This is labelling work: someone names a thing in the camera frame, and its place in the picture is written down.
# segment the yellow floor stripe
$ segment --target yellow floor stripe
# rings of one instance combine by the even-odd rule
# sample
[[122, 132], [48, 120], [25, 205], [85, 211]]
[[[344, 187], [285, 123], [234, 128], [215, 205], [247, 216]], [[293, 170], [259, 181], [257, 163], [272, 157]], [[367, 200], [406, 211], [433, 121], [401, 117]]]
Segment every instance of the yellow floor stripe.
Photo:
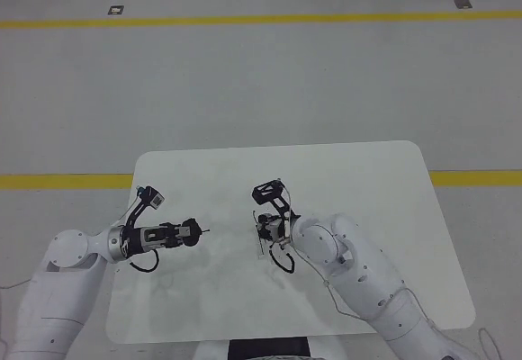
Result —
[[263, 23], [374, 23], [451, 22], [468, 20], [522, 19], [521, 10], [460, 11], [451, 13], [339, 13], [294, 15], [244, 15], [163, 18], [111, 18], [40, 21], [2, 21], [0, 29], [98, 28], [141, 26], [195, 26]]
[[431, 171], [434, 186], [522, 186], [522, 170]]
[[132, 174], [0, 175], [0, 190], [129, 189]]
[[[434, 186], [522, 186], [522, 170], [430, 171]], [[132, 174], [0, 175], [0, 190], [129, 189]]]

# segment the floor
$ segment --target floor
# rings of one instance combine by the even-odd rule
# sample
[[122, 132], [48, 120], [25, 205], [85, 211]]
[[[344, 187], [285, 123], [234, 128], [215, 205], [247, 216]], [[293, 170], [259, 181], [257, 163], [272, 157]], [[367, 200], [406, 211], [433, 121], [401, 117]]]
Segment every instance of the floor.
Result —
[[[466, 12], [522, 10], [473, 0]], [[104, 19], [111, 2], [0, 2], [0, 22]], [[136, 0], [122, 18], [457, 13], [453, 0]], [[417, 143], [430, 170], [522, 169], [522, 18], [0, 28], [0, 175], [133, 171], [144, 152], [376, 140]], [[437, 187], [477, 318], [447, 334], [482, 354], [487, 327], [522, 359], [522, 186]], [[49, 239], [94, 233], [128, 190], [0, 191], [0, 284]], [[107, 272], [68, 359], [186, 359], [195, 343], [116, 345]], [[23, 288], [4, 292], [11, 339]], [[376, 335], [350, 358], [394, 359]], [[0, 356], [4, 351], [0, 344]]]

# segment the black sticker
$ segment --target black sticker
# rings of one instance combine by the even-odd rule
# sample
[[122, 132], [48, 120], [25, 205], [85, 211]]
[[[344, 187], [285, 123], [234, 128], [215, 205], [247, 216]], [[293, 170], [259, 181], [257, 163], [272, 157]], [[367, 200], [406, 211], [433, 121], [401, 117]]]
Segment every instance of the black sticker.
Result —
[[123, 14], [123, 9], [125, 8], [125, 5], [113, 5], [109, 8], [108, 15], [121, 15]]
[[471, 5], [469, 0], [455, 0], [455, 5], [457, 9], [473, 9], [473, 5]]

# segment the white tabletop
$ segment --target white tabletop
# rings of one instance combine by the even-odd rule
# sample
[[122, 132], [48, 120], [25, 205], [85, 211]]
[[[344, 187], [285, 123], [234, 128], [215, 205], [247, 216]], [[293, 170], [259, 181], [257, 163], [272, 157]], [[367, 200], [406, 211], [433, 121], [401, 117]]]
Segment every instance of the white tabletop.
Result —
[[[195, 217], [195, 247], [160, 249], [157, 271], [115, 268], [106, 330], [115, 343], [277, 338], [373, 332], [335, 312], [302, 261], [286, 274], [257, 257], [254, 186], [280, 177], [302, 216], [345, 212], [400, 269], [442, 329], [469, 327], [475, 309], [419, 148], [407, 141], [149, 152], [135, 186], [166, 198], [137, 226]], [[151, 267], [153, 254], [135, 256]]]

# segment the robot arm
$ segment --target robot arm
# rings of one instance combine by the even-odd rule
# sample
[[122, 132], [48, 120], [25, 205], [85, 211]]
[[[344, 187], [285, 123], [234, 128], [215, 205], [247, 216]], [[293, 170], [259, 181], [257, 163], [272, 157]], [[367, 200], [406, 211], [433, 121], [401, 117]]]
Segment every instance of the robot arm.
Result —
[[138, 196], [140, 204], [125, 226], [110, 227], [96, 236], [66, 230], [50, 242], [19, 307], [8, 360], [64, 359], [91, 314], [108, 262], [157, 248], [197, 244], [203, 231], [195, 219], [181, 225], [134, 228], [143, 210], [156, 209], [164, 200], [150, 186], [140, 188]]
[[[271, 192], [260, 192], [270, 185]], [[354, 220], [343, 214], [325, 220], [295, 215], [281, 197], [280, 180], [255, 188], [258, 204], [273, 203], [277, 196], [280, 220], [262, 222], [257, 231], [273, 234], [270, 241], [288, 243], [321, 267], [327, 281], [355, 312], [385, 340], [400, 360], [477, 360], [465, 347], [445, 337], [421, 312], [391, 260], [361, 233]], [[286, 223], [292, 224], [287, 241]]]

